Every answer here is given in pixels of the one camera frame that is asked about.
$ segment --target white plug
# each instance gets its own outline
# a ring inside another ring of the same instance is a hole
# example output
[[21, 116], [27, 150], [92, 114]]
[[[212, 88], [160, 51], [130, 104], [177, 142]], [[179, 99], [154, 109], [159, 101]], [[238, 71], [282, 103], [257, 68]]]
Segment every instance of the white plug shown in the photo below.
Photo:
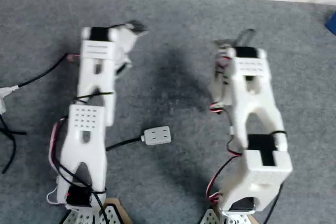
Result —
[[8, 96], [10, 93], [12, 93], [13, 91], [18, 90], [18, 89], [19, 89], [18, 85], [12, 86], [12, 87], [0, 88], [0, 114], [1, 115], [6, 112], [4, 98]]
[[167, 144], [172, 141], [168, 126], [151, 128], [144, 131], [141, 141], [146, 145]]

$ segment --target white wire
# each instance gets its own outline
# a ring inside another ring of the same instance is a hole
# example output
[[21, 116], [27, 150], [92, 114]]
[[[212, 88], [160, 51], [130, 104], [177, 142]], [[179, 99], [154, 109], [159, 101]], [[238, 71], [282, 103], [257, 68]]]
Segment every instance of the white wire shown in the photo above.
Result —
[[54, 124], [54, 127], [52, 127], [52, 132], [51, 132], [51, 136], [50, 136], [50, 146], [49, 146], [49, 154], [48, 154], [48, 159], [49, 159], [49, 163], [51, 165], [51, 167], [55, 170], [55, 172], [58, 174], [58, 171], [53, 163], [53, 160], [51, 159], [51, 153], [52, 153], [52, 147], [54, 145], [54, 138], [55, 138], [55, 133], [56, 133], [56, 127], [57, 127], [58, 123]]
[[52, 190], [50, 193], [47, 194], [47, 197], [46, 197], [47, 202], [48, 202], [49, 204], [51, 204], [51, 205], [60, 205], [59, 202], [53, 202], [53, 201], [50, 201], [50, 199], [49, 199], [49, 195], [50, 195], [50, 194], [53, 194], [56, 190], [57, 190], [57, 186], [55, 187], [54, 190]]

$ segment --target white power outlet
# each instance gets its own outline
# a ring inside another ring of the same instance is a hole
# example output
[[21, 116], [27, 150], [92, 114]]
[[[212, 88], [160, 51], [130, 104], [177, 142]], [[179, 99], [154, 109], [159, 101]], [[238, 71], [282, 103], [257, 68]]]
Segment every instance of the white power outlet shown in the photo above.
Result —
[[168, 126], [151, 128], [144, 131], [141, 141], [146, 145], [167, 144], [172, 141]]

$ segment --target blue object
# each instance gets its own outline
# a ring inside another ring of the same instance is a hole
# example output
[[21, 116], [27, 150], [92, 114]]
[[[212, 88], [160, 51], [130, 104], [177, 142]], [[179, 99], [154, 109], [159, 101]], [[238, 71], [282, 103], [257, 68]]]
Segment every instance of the blue object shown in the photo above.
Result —
[[326, 23], [326, 28], [336, 35], [336, 13], [334, 13], [330, 20]]

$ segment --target gray carpet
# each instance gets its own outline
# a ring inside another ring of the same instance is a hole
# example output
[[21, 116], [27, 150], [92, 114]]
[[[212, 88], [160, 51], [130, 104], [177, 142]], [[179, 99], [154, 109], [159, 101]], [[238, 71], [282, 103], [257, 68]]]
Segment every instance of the gray carpet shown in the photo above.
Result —
[[[83, 26], [142, 21], [150, 33], [131, 53], [134, 68], [118, 81], [106, 143], [160, 125], [171, 127], [173, 142], [108, 153], [108, 196], [121, 200], [134, 223], [195, 224], [207, 208], [208, 181], [229, 157], [228, 122], [208, 111], [211, 41], [255, 28], [253, 45], [269, 53], [294, 167], [269, 223], [335, 223], [336, 36], [323, 26], [334, 10], [252, 0], [0, 0], [0, 87], [33, 77], [64, 52], [78, 52]], [[55, 187], [47, 153], [52, 124], [67, 113], [77, 76], [78, 67], [63, 62], [6, 97], [5, 120], [29, 135], [18, 137], [15, 161], [0, 176], [1, 223], [58, 223], [65, 213], [45, 201]], [[258, 124], [250, 120], [249, 128]], [[0, 167], [11, 148], [0, 136]], [[234, 169], [232, 163], [221, 178]], [[262, 221], [268, 210], [256, 217]]]

